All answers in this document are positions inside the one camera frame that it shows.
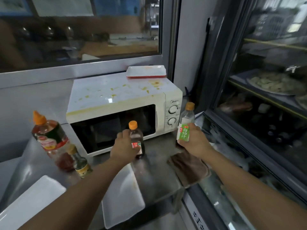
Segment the gray wall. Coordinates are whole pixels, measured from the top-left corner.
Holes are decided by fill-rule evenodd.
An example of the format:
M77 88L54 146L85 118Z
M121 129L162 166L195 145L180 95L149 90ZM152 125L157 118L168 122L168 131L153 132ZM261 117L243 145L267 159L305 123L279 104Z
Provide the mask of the gray wall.
M0 89L0 162L21 156L31 137L34 110L67 123L72 83L70 79Z
M207 19L212 16L217 0L182 0L174 84L185 95L190 91L201 63L206 38Z

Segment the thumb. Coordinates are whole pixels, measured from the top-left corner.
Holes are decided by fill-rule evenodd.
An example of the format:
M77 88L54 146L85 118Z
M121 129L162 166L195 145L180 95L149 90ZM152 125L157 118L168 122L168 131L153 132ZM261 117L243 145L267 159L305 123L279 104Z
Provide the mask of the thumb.
M178 142L178 144L180 144L182 147L186 147L187 145L188 145L188 141L184 141L184 140L178 140L177 141Z
M133 148L133 152L135 153L135 154L138 154L138 152L141 150L141 147L135 147L135 148Z

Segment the refrigerator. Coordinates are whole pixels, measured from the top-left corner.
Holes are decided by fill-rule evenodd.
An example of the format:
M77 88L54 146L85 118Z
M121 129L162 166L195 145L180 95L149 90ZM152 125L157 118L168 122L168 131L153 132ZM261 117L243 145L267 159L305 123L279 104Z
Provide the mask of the refrigerator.
M218 0L190 97L217 151L304 209L306 17L304 0ZM255 229L213 170L184 203L198 229Z

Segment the sauce bottle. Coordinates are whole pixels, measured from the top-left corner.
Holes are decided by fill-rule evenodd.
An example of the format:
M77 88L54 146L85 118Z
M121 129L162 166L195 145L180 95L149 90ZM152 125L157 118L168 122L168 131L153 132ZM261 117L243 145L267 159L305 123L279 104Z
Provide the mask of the sauce bottle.
M47 120L37 111L33 112L33 121L36 125L32 129L32 135L47 152L47 155L60 169L73 170L73 159L66 152L69 140L61 125L57 121Z
M74 168L81 178L93 172L92 168L87 162L87 159L81 157L74 144L70 144L67 149L67 153L71 155L74 160Z
M187 126L188 123L194 123L195 121L194 107L195 107L195 104L193 102L188 102L185 106L185 110L181 113L180 118L179 118L179 126L178 126L176 140L182 139L181 133L183 130L186 130L189 128ZM187 139L184 139L184 140L186 141L189 140L189 132L187 134Z
M137 146L141 147L139 153L136 155L136 158L140 158L145 154L143 132L138 128L138 123L136 121L129 122L129 129L132 148L135 148Z

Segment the brown cloth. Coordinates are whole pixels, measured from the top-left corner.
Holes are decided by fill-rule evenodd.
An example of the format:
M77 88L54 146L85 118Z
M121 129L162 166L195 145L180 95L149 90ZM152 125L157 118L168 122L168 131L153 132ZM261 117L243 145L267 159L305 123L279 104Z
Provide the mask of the brown cloth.
M211 175L206 164L187 151L171 156L167 163L175 171L184 188L188 188Z

